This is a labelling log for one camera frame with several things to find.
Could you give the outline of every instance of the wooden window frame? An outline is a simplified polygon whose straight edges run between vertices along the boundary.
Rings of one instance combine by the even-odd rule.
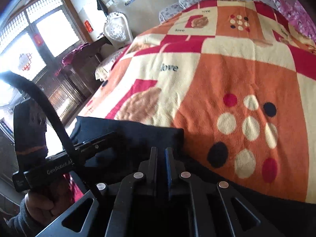
[[[33,3],[37,2],[39,0],[30,0],[26,5],[22,6],[21,8],[19,8],[17,11],[15,11],[9,18],[8,22],[10,22],[16,15],[18,15],[21,11],[25,10],[27,7],[29,7],[30,5],[32,5]],[[90,42],[92,43],[93,40],[91,38],[91,36],[89,35],[88,31],[86,30],[84,24],[82,23],[82,21],[79,18],[79,15],[77,13],[77,11],[75,10],[75,7],[73,6],[72,2],[70,0],[62,0],[71,20],[73,21],[75,27],[77,28],[78,32],[81,35],[81,38],[85,41],[85,42]]]

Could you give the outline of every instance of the metal screw head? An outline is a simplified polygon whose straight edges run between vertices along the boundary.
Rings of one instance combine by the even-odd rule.
[[[105,184],[105,183],[98,183],[98,184],[97,184],[97,188],[99,189],[99,191],[104,190],[105,187],[106,187],[106,184]]]
[[[190,174],[190,172],[182,172],[181,173],[181,177],[183,177],[183,178],[189,178],[191,176],[191,174]]]
[[[142,173],[142,172],[136,172],[135,174],[134,174],[134,178],[136,178],[136,179],[140,179],[140,178],[142,178],[144,176],[144,174]]]
[[[229,186],[228,182],[225,182],[225,181],[219,182],[218,185],[219,185],[219,187],[221,187],[223,189],[226,189]]]

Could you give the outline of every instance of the cream dot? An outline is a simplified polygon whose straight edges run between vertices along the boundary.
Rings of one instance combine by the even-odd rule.
[[[247,95],[244,98],[244,106],[251,111],[255,111],[259,108],[259,103],[257,101],[257,98],[252,94]]]
[[[236,129],[236,119],[231,113],[223,113],[217,120],[217,128],[223,134],[231,134]]]
[[[265,140],[270,149],[274,149],[277,146],[277,128],[272,123],[267,123],[264,129]]]
[[[251,116],[246,117],[246,119],[242,123],[241,129],[249,141],[256,140],[260,134],[259,123],[256,119],[254,119]]]
[[[250,177],[256,168],[256,159],[252,152],[244,149],[235,158],[235,173],[239,178]]]

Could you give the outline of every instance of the door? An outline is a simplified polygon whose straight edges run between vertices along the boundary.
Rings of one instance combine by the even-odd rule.
[[[80,79],[60,72],[62,58],[83,42],[62,0],[38,0],[0,32],[0,71],[11,70],[36,83],[66,124],[91,94]],[[3,82],[0,88],[5,90],[0,125],[13,130],[13,107],[23,96]]]

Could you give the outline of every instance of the red dot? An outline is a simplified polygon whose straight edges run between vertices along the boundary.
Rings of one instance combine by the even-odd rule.
[[[227,93],[223,97],[223,102],[227,107],[235,106],[237,104],[237,97],[232,93]]]
[[[268,158],[262,166],[262,177],[266,183],[272,183],[277,175],[277,162],[273,158]]]

